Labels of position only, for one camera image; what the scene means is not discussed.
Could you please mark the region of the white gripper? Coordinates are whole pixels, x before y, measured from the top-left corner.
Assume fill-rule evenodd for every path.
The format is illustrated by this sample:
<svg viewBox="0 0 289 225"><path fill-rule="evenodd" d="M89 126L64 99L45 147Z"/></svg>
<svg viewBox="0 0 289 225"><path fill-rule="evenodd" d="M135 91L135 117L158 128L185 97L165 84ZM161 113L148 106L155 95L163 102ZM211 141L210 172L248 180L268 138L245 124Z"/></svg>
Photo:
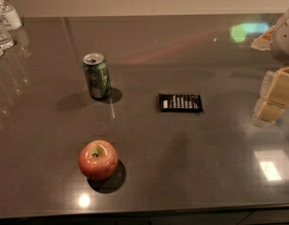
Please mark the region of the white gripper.
<svg viewBox="0 0 289 225"><path fill-rule="evenodd" d="M279 62L289 65L289 8L256 38L251 47L257 51L270 51ZM256 101L252 123L259 128L274 124L289 107L289 67L266 72L259 98Z"/></svg>

